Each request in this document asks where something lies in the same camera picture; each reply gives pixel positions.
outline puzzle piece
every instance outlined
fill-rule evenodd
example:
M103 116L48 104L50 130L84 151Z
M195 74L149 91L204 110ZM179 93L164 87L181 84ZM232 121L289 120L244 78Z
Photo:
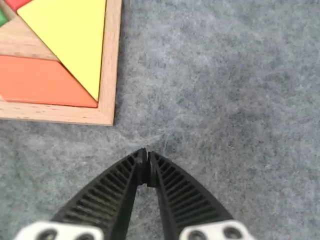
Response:
M106 0L33 0L18 14L98 100Z
M9 5L10 8L17 11L19 8L21 8L23 5L26 5L32 0L4 0L6 4Z
M0 27L8 22L6 15L0 9Z
M0 55L58 61L19 16L0 27Z
M35 58L0 55L0 96L8 102L98 106L59 62Z

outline gray carpet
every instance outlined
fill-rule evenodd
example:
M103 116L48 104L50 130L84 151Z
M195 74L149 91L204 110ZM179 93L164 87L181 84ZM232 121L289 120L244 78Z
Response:
M114 127L0 121L0 239L145 146L257 239L319 239L319 12L319 0L125 0ZM127 239L164 239L154 190L138 189Z

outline wooden puzzle tray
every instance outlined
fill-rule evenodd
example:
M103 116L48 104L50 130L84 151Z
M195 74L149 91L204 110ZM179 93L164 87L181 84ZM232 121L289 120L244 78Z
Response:
M113 125L122 0L0 0L0 118Z

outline screw hole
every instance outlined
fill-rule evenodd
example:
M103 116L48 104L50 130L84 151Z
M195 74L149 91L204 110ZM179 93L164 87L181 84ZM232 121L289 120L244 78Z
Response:
M192 231L189 233L188 240L207 240L201 231Z
M227 227L223 230L223 233L227 239L241 239L241 232L234 227Z
M95 240L95 238L91 234L82 234L81 236L77 237L76 240Z
M57 236L57 231L48 229L39 234L36 240L54 240Z

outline orange tangram piece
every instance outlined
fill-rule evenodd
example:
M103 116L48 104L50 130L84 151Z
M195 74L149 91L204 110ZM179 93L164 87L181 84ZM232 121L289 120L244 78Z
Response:
M4 101L96 108L98 103L57 61L0 55Z

